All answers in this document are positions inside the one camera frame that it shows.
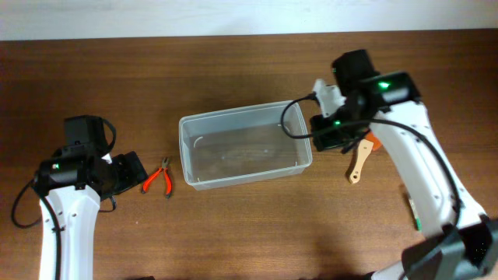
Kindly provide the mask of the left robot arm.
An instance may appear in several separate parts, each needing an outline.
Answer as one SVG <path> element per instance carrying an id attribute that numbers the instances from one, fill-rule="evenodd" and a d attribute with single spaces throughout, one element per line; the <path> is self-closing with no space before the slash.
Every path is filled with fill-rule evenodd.
<path id="1" fill-rule="evenodd" d="M 112 156 L 116 129 L 92 115 L 64 121 L 65 145 L 40 163 L 33 190 L 40 199 L 41 279 L 91 279 L 96 219 L 102 201 L 144 183 L 135 152 Z"/>

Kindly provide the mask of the clear plastic container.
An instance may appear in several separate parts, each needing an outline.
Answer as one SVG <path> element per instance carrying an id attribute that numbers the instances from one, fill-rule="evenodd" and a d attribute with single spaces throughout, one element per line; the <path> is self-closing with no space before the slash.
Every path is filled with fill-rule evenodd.
<path id="1" fill-rule="evenodd" d="M 313 162 L 300 106 L 289 100 L 182 117 L 185 182 L 197 191 L 302 173 Z"/>

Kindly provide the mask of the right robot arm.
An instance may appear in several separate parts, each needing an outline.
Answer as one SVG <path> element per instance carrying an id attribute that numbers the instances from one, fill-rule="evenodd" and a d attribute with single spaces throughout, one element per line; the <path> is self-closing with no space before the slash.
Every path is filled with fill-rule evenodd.
<path id="1" fill-rule="evenodd" d="M 336 84 L 314 85 L 321 114 L 311 118 L 314 146 L 347 150 L 371 132 L 388 152 L 415 208 L 425 241 L 368 279 L 474 279 L 497 263 L 497 221 L 467 192 L 430 124 L 406 72 L 386 75 L 365 50 L 331 64 Z"/>

